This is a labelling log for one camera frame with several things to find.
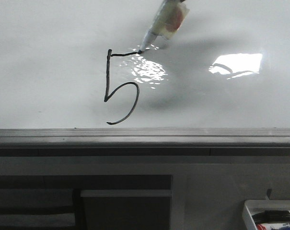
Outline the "white whiteboard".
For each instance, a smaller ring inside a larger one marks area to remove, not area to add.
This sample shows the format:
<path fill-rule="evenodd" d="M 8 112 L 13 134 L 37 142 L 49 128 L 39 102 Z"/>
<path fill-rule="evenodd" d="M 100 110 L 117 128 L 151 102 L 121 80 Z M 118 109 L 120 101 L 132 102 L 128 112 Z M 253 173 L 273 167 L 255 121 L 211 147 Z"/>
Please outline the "white whiteboard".
<path fill-rule="evenodd" d="M 0 0 L 0 128 L 290 128 L 290 0 Z"/>

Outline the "black capped whiteboard marker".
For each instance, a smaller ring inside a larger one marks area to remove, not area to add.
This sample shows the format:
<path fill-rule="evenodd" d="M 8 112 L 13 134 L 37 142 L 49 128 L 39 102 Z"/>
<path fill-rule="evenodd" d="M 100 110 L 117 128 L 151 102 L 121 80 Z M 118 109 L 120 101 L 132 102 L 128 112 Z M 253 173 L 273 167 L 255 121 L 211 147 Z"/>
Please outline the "black capped whiteboard marker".
<path fill-rule="evenodd" d="M 266 210 L 252 215 L 255 224 L 270 222 L 290 222 L 290 210 Z"/>

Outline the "dark cabinet box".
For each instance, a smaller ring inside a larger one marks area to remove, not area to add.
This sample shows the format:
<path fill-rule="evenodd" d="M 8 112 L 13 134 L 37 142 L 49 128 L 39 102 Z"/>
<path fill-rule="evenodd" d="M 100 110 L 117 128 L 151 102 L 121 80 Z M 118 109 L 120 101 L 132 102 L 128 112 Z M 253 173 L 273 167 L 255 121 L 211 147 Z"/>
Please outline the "dark cabinet box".
<path fill-rule="evenodd" d="M 83 190 L 89 230 L 169 230 L 170 190 Z"/>

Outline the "white marker tray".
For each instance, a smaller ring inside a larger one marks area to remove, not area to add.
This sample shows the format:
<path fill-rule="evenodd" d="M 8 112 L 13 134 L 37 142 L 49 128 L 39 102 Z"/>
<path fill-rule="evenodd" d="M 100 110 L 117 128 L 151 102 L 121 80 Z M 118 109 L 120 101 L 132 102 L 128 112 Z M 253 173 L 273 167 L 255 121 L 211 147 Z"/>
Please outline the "white marker tray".
<path fill-rule="evenodd" d="M 252 215 L 266 210 L 290 210 L 290 200 L 247 200 L 243 208 L 243 220 L 248 230 L 257 230 Z"/>

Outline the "grey aluminium whiteboard frame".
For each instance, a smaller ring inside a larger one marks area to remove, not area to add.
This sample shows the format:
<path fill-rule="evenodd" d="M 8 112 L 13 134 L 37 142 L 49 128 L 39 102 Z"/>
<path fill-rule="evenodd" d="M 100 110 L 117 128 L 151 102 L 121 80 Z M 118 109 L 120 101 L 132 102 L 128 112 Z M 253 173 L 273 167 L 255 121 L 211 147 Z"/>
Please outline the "grey aluminium whiteboard frame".
<path fill-rule="evenodd" d="M 290 128 L 0 129 L 0 157 L 208 155 L 290 148 Z"/>

